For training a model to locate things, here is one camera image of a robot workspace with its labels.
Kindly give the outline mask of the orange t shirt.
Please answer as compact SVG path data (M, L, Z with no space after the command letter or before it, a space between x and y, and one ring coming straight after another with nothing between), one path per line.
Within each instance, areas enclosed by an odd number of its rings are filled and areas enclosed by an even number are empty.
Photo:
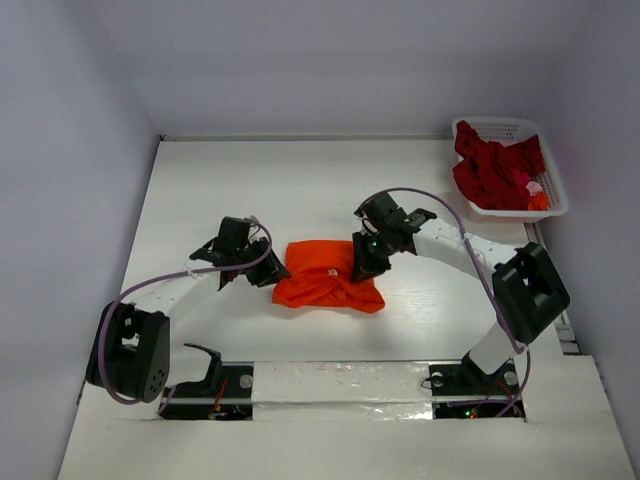
M272 302L288 308L348 308L374 314L385 301L373 280L351 281L353 244L346 240L291 242L285 252L290 273L280 280Z

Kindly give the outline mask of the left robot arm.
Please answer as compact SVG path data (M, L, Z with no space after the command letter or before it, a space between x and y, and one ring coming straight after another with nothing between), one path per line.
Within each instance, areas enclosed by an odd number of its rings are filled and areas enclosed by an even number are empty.
M163 396L171 326L239 276L262 288L290 273L266 226L255 217L226 216L217 235L191 253L181 270L135 284L104 307L85 381L123 405Z

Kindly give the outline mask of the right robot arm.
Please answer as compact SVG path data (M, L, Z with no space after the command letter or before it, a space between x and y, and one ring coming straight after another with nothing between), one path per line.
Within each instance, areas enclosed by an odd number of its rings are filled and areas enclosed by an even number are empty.
M390 191L367 198L355 214L361 228L352 236L352 282L386 273L398 253L436 260L480 282L496 321L453 376L470 391L491 386L503 365L523 353L570 304L548 251L538 243L505 245L469 233L459 217L448 223L422 208L406 212Z

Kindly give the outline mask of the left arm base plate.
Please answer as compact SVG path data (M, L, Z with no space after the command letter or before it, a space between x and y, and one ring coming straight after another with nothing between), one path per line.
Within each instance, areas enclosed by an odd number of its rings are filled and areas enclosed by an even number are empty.
M245 421L253 418L253 363L223 363L215 385L205 380L166 388L159 416L165 420Z

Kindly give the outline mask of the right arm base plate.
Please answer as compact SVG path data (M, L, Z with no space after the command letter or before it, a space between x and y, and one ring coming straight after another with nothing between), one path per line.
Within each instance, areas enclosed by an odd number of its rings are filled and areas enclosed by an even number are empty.
M465 378L459 363L430 364L420 386L431 394L435 419L497 417L520 390L513 361L479 381Z

